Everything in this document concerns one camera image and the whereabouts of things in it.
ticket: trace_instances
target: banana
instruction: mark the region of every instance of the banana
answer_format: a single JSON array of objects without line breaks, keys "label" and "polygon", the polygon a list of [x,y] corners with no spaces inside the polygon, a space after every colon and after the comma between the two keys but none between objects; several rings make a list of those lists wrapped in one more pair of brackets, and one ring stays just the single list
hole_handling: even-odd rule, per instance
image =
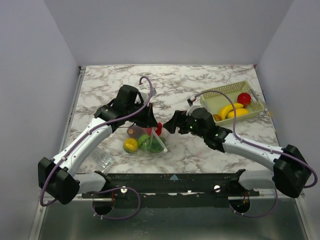
[{"label": "banana", "polygon": [[231,110],[230,112],[228,112],[228,114],[226,115],[226,117],[227,117],[228,119],[232,119],[232,118],[235,117],[235,113],[236,113],[236,116],[237,116],[237,117],[240,117],[240,116],[242,116],[242,115],[248,114],[249,111],[248,111],[247,109],[245,109],[245,108],[237,108],[237,109],[235,110],[235,112],[234,112],[233,110]]},{"label": "banana", "polygon": [[[240,109],[243,108],[244,106],[241,103],[234,103],[235,109]],[[228,112],[230,112],[231,110],[233,110],[234,108],[232,107],[231,104],[224,106],[223,108],[220,109],[219,111],[219,116],[222,120],[225,120]]]}]

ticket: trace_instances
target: marble tabletop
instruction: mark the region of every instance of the marble tabletop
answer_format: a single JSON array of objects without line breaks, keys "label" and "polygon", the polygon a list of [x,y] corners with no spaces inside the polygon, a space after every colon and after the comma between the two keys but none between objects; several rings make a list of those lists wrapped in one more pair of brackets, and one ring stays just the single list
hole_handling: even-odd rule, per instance
[{"label": "marble tabletop", "polygon": [[[97,108],[109,103],[124,85],[137,87],[141,76],[148,76],[157,94],[151,99],[158,122],[168,121],[175,110],[187,110],[187,99],[196,93],[240,81],[248,81],[265,104],[256,71],[252,65],[101,65],[88,66],[71,124],[68,143],[88,125]],[[239,169],[262,170],[263,166],[244,157],[208,148],[191,134],[169,134],[168,152],[148,155],[123,150],[126,128],[119,128],[99,146],[115,158],[110,173],[234,173]],[[237,122],[236,131],[249,139],[278,146],[277,137],[265,108],[258,117]]]}]

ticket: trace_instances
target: white wall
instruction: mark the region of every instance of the white wall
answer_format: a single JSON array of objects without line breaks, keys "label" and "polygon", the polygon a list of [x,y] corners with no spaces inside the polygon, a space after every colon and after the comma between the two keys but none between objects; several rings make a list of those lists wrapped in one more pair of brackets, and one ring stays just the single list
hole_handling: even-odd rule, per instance
[{"label": "white wall", "polygon": [[[320,1],[295,0],[257,66],[280,143],[320,175]],[[305,190],[320,239],[320,183]]]},{"label": "white wall", "polygon": [[37,164],[61,143],[79,69],[42,0],[0,8],[0,239],[27,239]]},{"label": "white wall", "polygon": [[256,64],[292,0],[44,0],[79,65]]}]

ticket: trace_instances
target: clear plastic packet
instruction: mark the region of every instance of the clear plastic packet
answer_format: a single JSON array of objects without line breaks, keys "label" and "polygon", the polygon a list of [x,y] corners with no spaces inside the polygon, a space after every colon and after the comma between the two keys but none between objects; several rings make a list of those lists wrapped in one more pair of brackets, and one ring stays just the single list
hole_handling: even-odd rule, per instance
[{"label": "clear plastic packet", "polygon": [[129,127],[128,138],[123,143],[123,149],[130,154],[143,151],[147,154],[161,154],[168,151],[166,139],[161,135],[162,125],[154,128]]},{"label": "clear plastic packet", "polygon": [[90,155],[84,160],[78,171],[79,173],[90,174],[94,171],[100,171],[104,174],[108,172],[114,164],[115,159],[105,150],[97,146]]}]

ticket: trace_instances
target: toy fruit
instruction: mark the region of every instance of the toy fruit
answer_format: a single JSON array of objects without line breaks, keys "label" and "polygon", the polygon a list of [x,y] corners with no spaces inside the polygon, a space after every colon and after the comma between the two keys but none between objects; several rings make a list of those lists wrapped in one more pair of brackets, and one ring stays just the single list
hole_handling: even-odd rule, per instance
[{"label": "toy fruit", "polygon": [[[149,127],[149,128],[146,128],[146,132],[151,135],[151,132],[152,132],[152,127]],[[162,124],[161,122],[158,122],[158,127],[156,128],[155,130],[155,133],[160,136],[161,135],[161,132],[162,132]]]},{"label": "toy fruit", "polygon": [[[160,137],[160,139],[164,144],[166,144],[166,139],[164,137]],[[161,153],[163,150],[164,148],[161,146],[158,140],[155,137],[152,138],[151,145],[148,148],[148,151],[150,153],[156,154],[156,153]]]},{"label": "toy fruit", "polygon": [[161,123],[161,122],[158,122],[158,127],[156,128],[155,133],[156,133],[158,136],[161,135],[161,133],[162,133],[162,123]]},{"label": "toy fruit", "polygon": [[141,150],[146,150],[151,144],[151,137],[148,134],[143,134],[138,139],[138,147]]},{"label": "toy fruit", "polygon": [[126,133],[130,138],[138,139],[141,135],[144,134],[144,130],[139,126],[134,125],[132,127],[129,127]]},{"label": "toy fruit", "polygon": [[128,138],[124,141],[123,149],[127,153],[135,153],[138,150],[138,142],[134,138]]},{"label": "toy fruit", "polygon": [[[244,106],[241,103],[234,103],[235,109],[240,109],[243,108]],[[232,107],[231,104],[224,106],[223,108],[220,109],[219,111],[219,116],[221,118],[221,120],[225,120],[228,112],[230,112],[231,110],[233,110],[234,108]]]},{"label": "toy fruit", "polygon": [[248,106],[251,102],[251,96],[249,93],[243,92],[240,93],[237,97],[237,102],[242,104],[244,107]]},{"label": "toy fruit", "polygon": [[236,113],[236,116],[237,116],[237,117],[240,117],[240,116],[242,116],[242,115],[248,114],[249,111],[248,111],[247,109],[245,109],[245,108],[238,108],[238,109],[235,110],[235,112],[234,112],[233,110],[231,110],[230,112],[228,112],[228,114],[226,115],[226,117],[227,117],[228,119],[232,119],[232,118],[235,117],[235,113]]},{"label": "toy fruit", "polygon": [[216,122],[219,122],[219,121],[222,120],[221,117],[220,117],[219,115],[217,115],[217,114],[213,114],[213,118],[214,118],[214,120],[215,120]]}]

